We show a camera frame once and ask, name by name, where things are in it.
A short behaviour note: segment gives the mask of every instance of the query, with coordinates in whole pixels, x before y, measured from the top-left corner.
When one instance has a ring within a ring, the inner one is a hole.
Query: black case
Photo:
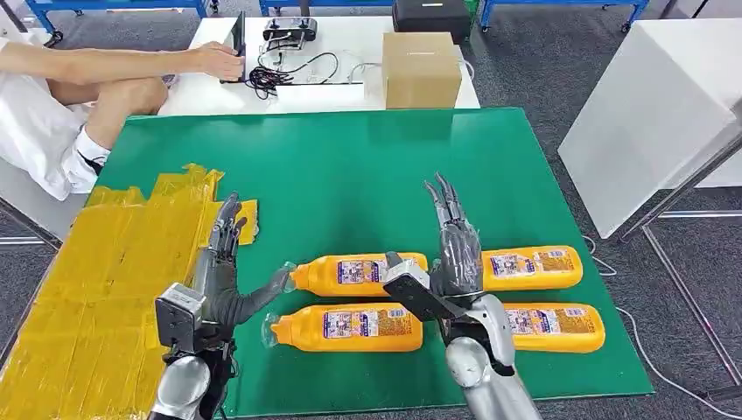
[[[397,32],[450,32],[454,44],[469,38],[472,20],[462,0],[395,0]]]

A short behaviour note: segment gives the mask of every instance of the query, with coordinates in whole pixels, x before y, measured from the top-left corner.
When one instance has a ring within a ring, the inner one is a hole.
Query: yellow tape
[[[162,373],[154,299],[190,283],[221,203],[222,173],[163,173],[149,200],[96,187],[33,303],[0,376],[0,419],[145,419]],[[257,202],[240,244],[257,231]]]

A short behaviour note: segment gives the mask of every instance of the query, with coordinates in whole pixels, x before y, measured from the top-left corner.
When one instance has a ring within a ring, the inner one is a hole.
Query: robotic hand
[[[425,181],[440,226],[441,259],[425,273],[387,253],[384,290],[421,321],[437,320],[453,379],[478,420],[541,420],[515,371],[515,345],[502,302],[484,293],[480,238],[456,191],[436,173]]]
[[[175,283],[155,301],[160,344],[171,350],[149,420],[211,420],[221,409],[227,381],[238,375],[235,326],[284,291],[295,269],[286,263],[248,295],[237,290],[237,246],[244,218],[236,192],[217,213],[206,248],[199,252],[192,287]]]

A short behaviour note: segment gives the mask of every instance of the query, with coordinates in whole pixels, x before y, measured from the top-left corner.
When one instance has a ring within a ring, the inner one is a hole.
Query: green board
[[[138,186],[197,163],[226,173],[217,199],[258,199],[260,233],[239,252],[243,292],[284,261],[418,251],[438,255],[438,223],[423,180],[441,171],[457,188],[483,249],[570,245],[584,264],[568,290],[501,293],[505,302],[575,302],[598,309],[603,347],[589,354],[519,352],[534,398],[653,392],[570,209],[518,108],[129,120],[98,185]],[[241,375],[230,416],[391,410],[462,404],[433,323],[413,353],[303,353],[266,348],[268,311],[342,302],[295,291],[236,330]]]

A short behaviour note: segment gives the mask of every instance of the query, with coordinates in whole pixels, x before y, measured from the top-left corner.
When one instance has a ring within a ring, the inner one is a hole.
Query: person's arm
[[[216,42],[178,52],[53,50],[9,42],[0,51],[0,71],[76,85],[180,73],[206,73],[236,80],[242,67],[242,59],[235,57],[231,48]]]

